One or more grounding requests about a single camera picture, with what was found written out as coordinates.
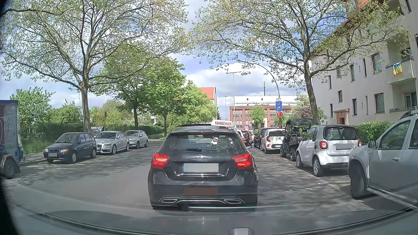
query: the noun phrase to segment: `license plate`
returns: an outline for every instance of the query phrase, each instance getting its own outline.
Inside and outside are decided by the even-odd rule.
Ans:
[[[184,173],[218,173],[219,163],[184,163]]]
[[[352,143],[337,143],[335,144],[335,148],[336,149],[352,149],[353,148],[353,144]]]
[[[186,196],[216,196],[218,195],[217,188],[185,188],[184,195]]]

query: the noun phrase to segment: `street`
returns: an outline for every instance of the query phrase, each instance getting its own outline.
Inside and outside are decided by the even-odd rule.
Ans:
[[[45,206],[42,203],[49,203],[51,210],[58,209],[58,206],[46,196],[37,198],[34,192],[73,202],[149,211],[152,208],[148,199],[147,174],[152,155],[161,143],[150,141],[148,148],[101,155],[95,159],[85,158],[75,164],[57,161],[25,165],[22,166],[22,173],[15,179],[7,180],[6,185],[15,201],[28,206],[37,204],[41,209]],[[346,171],[334,171],[329,176],[318,178],[312,175],[310,169],[297,169],[294,162],[279,157],[279,154],[264,154],[256,148],[250,150],[254,153],[260,178],[258,210],[327,216],[357,210],[402,208],[380,197],[352,199]],[[32,190],[30,197],[27,190]]]

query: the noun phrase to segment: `side mirror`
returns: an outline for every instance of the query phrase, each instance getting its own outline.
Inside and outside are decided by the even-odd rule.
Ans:
[[[369,143],[367,144],[367,146],[369,148],[376,148],[376,141],[375,140],[369,141]]]

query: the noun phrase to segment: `blue traffic sign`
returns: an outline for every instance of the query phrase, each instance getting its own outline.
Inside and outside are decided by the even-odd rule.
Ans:
[[[276,101],[276,112],[282,111],[282,102]]]

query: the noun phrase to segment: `exhaust pipe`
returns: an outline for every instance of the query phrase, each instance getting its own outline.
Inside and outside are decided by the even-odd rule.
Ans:
[[[164,202],[164,203],[175,203],[176,201],[177,199],[174,199],[174,198],[167,198],[167,199],[161,200],[161,202]]]
[[[242,203],[242,201],[235,200],[235,199],[224,199],[224,202],[229,203],[229,204],[241,204]]]

